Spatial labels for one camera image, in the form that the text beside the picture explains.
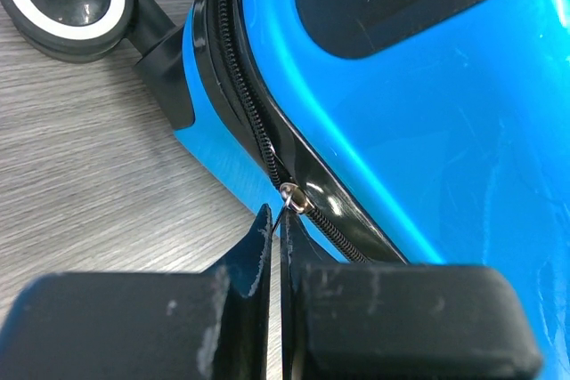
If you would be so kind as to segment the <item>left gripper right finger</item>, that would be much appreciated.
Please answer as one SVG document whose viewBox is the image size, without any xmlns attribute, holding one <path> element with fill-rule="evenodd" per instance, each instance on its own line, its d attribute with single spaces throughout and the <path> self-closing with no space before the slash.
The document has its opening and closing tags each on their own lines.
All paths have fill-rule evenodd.
<svg viewBox="0 0 570 380">
<path fill-rule="evenodd" d="M 510 283 L 481 265 L 339 263 L 281 215 L 286 379 L 534 379 L 542 353 Z"/>
</svg>

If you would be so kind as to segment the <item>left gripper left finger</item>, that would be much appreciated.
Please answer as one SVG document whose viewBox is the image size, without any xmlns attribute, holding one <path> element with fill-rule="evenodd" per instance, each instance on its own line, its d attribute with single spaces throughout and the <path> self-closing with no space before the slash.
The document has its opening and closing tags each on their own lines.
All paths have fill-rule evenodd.
<svg viewBox="0 0 570 380">
<path fill-rule="evenodd" d="M 1 329 L 4 379 L 262 379 L 272 213 L 200 273 L 61 272 Z"/>
</svg>

